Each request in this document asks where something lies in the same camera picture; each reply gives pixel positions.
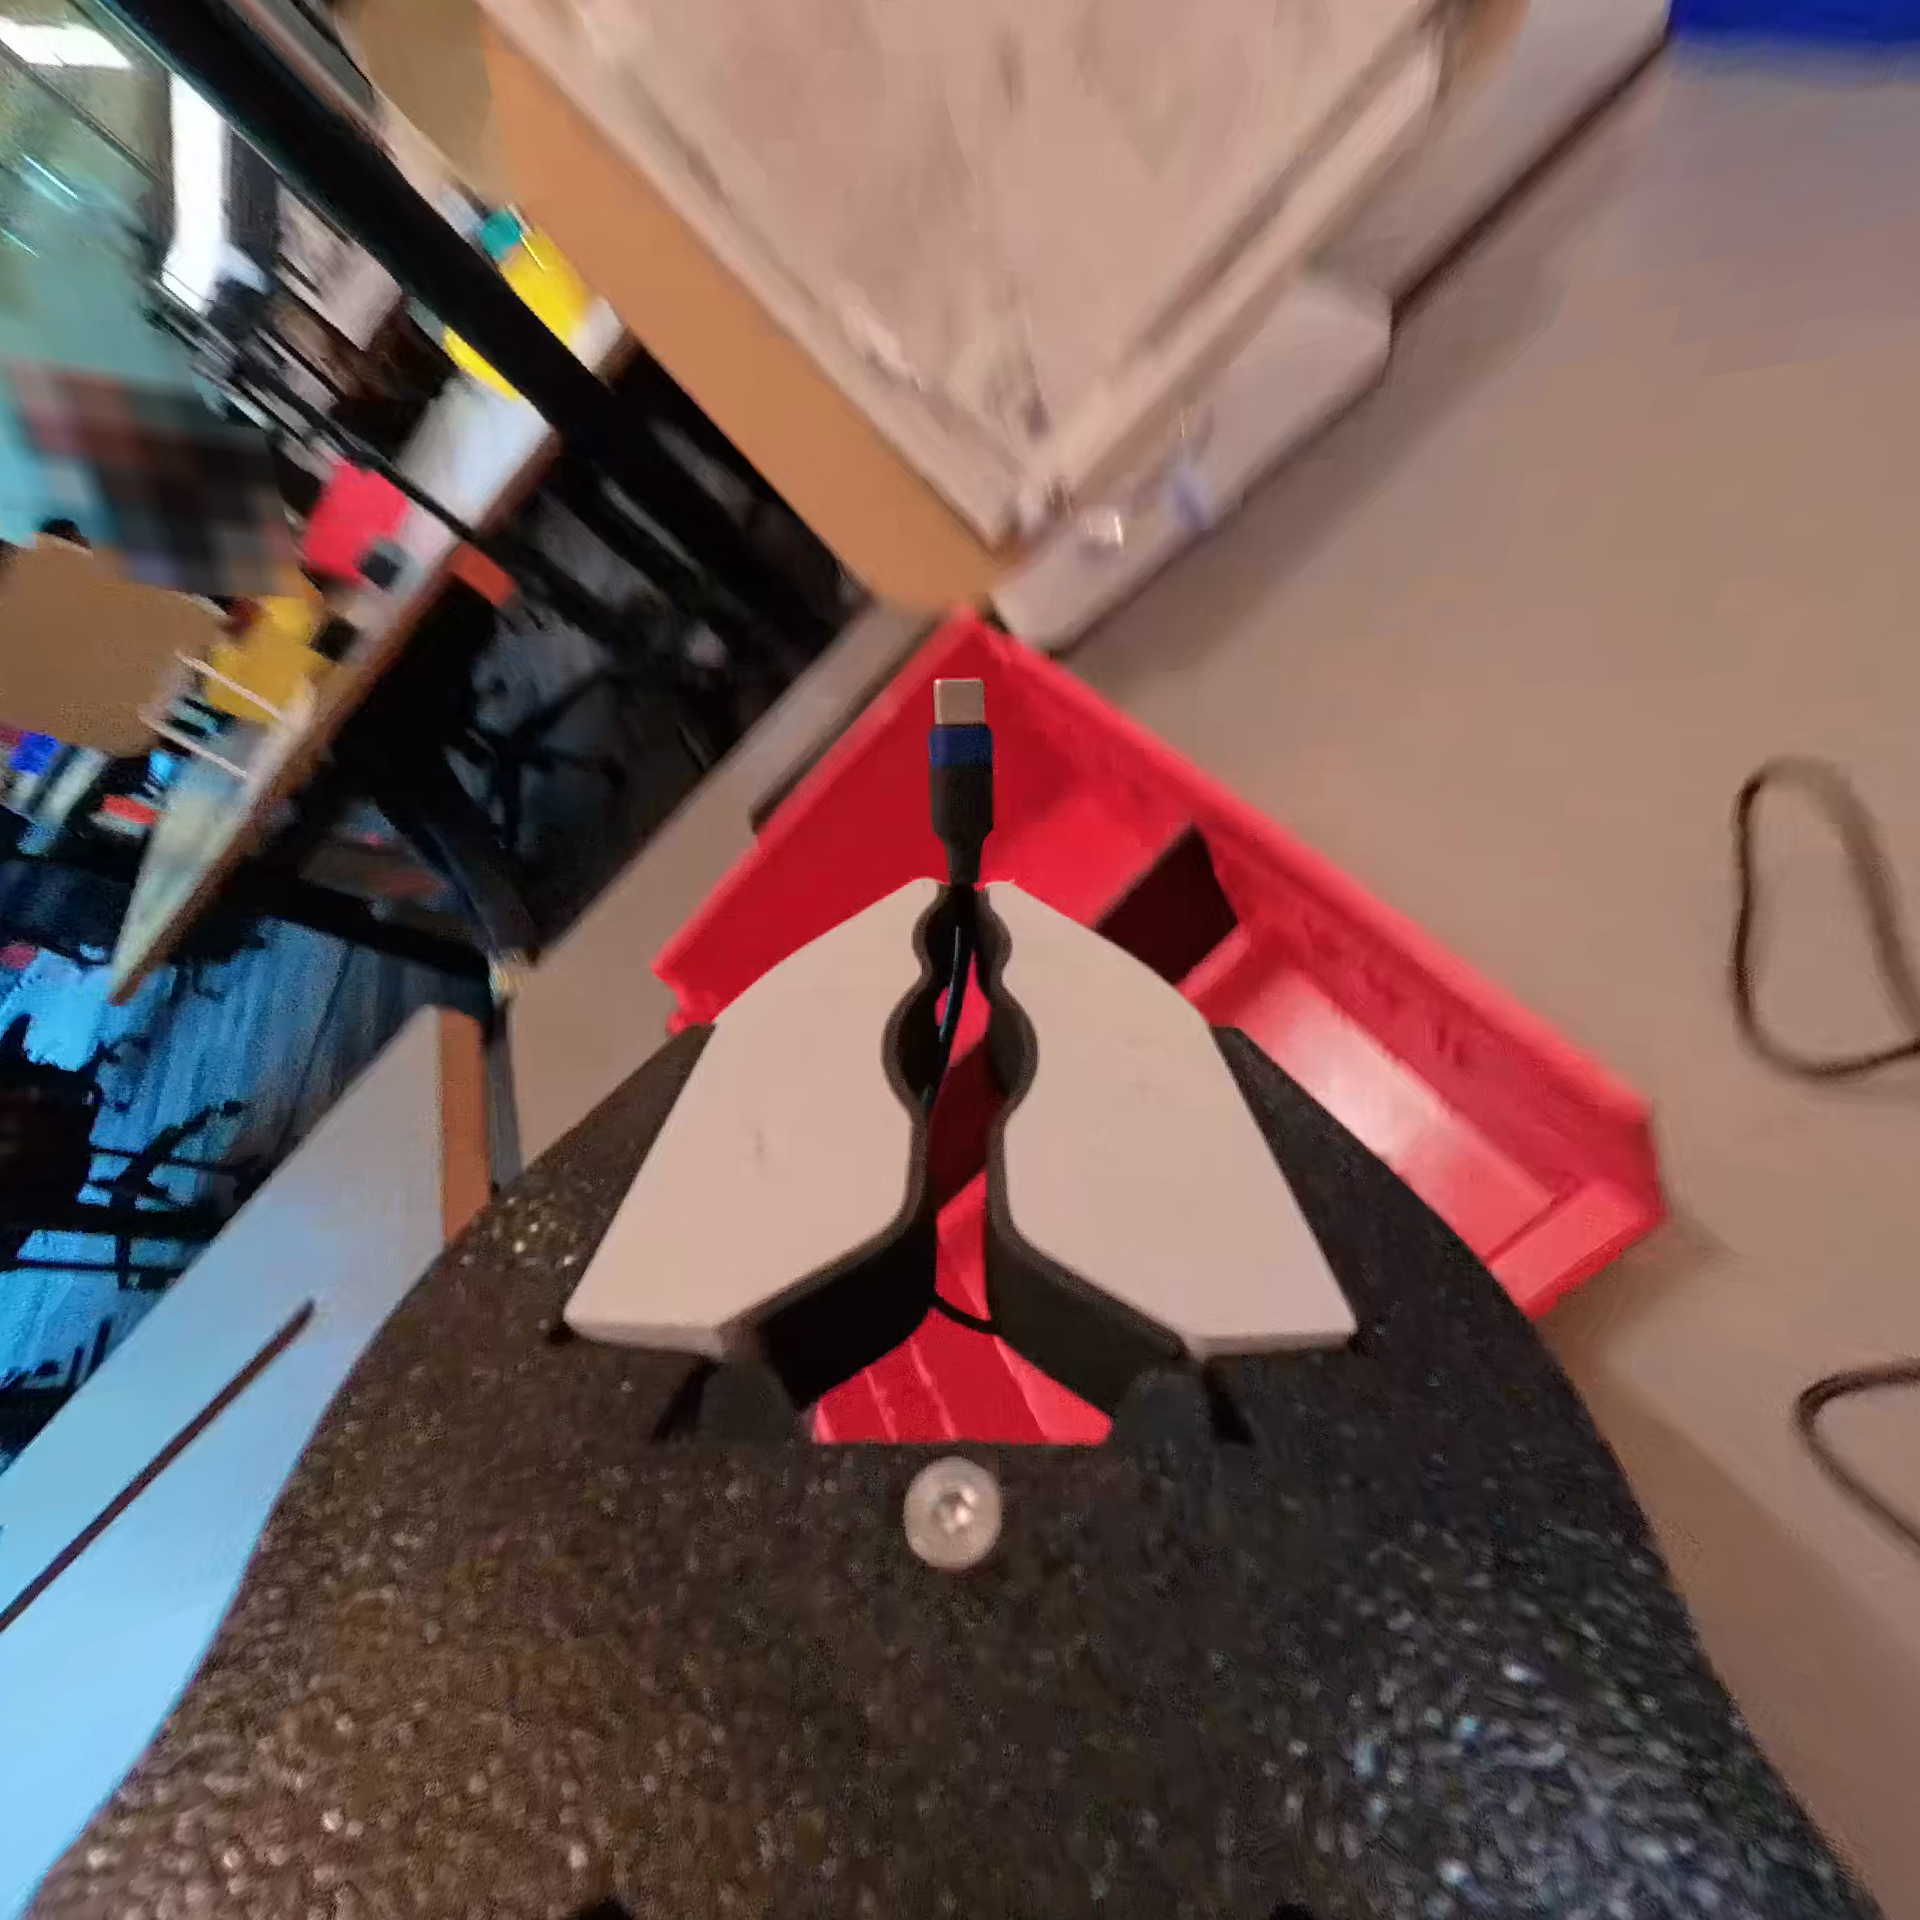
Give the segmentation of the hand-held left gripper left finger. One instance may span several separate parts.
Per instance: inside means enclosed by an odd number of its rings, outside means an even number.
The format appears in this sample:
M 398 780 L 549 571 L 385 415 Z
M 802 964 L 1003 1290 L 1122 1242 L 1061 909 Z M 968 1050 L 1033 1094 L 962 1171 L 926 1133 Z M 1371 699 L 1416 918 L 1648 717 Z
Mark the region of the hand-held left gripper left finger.
M 810 1407 L 920 1331 L 945 911 L 910 880 L 660 1046 L 680 1084 L 563 1309 L 578 1340 L 758 1365 Z

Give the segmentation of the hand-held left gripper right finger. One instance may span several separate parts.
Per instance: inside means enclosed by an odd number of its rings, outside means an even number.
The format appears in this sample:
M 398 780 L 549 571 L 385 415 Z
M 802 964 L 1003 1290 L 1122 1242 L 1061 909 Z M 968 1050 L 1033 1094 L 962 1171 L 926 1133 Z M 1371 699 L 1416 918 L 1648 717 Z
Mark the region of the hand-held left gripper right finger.
M 984 1274 L 998 1340 L 1113 1415 L 1138 1378 L 1344 1349 L 1358 1315 L 1224 1035 L 1154 970 L 1008 880 L 977 903 Z

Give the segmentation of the red plastic bin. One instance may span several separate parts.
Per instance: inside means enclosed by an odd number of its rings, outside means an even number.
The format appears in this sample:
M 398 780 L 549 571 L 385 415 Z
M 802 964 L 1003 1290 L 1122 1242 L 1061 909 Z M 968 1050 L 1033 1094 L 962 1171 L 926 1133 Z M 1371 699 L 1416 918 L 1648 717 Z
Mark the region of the red plastic bin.
M 986 880 L 1082 920 L 1227 1026 L 1389 1165 L 1539 1317 L 1665 1219 L 1648 1106 L 1338 866 L 981 615 L 856 711 L 660 948 L 677 1037 L 917 878 L 937 682 L 994 738 Z

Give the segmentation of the adjacent grey desk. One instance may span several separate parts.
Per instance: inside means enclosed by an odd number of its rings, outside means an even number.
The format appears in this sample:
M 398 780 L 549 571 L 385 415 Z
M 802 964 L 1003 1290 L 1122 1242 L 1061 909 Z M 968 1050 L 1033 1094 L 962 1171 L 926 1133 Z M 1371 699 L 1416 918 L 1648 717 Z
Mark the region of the adjacent grey desk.
M 373 1334 L 489 1199 L 480 1024 L 418 1012 L 4 1474 L 4 1642 L 220 1618 Z

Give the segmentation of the wooden table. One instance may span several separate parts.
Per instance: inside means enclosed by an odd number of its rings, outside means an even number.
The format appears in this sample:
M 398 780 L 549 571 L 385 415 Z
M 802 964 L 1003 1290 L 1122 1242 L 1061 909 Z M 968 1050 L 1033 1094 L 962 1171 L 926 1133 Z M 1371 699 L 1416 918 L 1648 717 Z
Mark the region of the wooden table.
M 488 579 L 468 562 L 468 546 L 521 508 L 557 452 L 561 432 L 529 397 L 499 392 L 472 374 L 458 374 L 428 407 L 395 462 L 395 486 L 412 499 L 398 531 L 395 587 L 364 587 L 348 602 L 346 658 L 291 717 L 242 738 L 236 771 L 197 758 L 181 773 L 137 864 L 107 967 L 109 1003 L 131 1003 L 220 903 L 230 878 L 266 851 L 348 717 L 417 640 L 443 586 Z

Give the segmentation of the red storage box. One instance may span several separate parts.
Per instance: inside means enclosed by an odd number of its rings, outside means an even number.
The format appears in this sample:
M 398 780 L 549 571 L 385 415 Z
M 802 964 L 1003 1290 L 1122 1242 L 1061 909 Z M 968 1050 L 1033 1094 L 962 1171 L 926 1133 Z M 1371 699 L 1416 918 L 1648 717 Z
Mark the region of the red storage box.
M 317 586 L 385 586 L 393 566 L 373 559 L 395 546 L 414 502 L 381 471 L 333 458 L 298 536 L 300 562 Z

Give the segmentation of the white stand base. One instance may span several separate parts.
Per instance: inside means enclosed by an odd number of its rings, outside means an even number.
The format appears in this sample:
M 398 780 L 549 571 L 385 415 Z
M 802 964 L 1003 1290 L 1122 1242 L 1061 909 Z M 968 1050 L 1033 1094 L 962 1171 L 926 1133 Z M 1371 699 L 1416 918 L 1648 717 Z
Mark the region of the white stand base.
M 1044 654 L 1069 651 L 1365 396 L 1389 346 L 1386 300 L 1333 279 L 1298 283 L 1116 477 L 1050 511 L 993 590 L 998 623 Z

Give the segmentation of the yellow plastic basket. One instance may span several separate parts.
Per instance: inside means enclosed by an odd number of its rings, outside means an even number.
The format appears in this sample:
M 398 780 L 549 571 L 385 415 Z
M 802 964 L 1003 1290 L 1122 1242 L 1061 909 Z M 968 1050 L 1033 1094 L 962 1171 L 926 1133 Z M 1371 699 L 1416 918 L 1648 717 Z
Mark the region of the yellow plastic basket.
M 477 245 L 516 300 L 566 348 L 577 348 L 594 300 L 549 234 L 516 211 L 499 208 L 480 221 Z

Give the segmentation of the white paper sheets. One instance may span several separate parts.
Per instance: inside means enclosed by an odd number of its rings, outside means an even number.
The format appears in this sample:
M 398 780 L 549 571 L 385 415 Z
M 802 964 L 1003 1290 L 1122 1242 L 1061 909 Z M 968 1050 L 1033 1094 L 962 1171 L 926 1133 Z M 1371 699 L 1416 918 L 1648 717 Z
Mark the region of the white paper sheets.
M 1116 477 L 1525 5 L 480 5 L 993 548 Z

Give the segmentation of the black metal post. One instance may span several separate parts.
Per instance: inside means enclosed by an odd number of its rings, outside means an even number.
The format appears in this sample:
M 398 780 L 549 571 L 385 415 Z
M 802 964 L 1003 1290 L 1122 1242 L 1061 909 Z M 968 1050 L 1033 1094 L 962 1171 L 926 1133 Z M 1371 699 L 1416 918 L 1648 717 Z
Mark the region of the black metal post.
M 566 511 L 720 632 L 827 643 L 846 579 L 643 348 L 587 367 L 401 170 L 344 5 L 117 2 L 132 32 L 322 216 L 477 350 L 555 437 Z

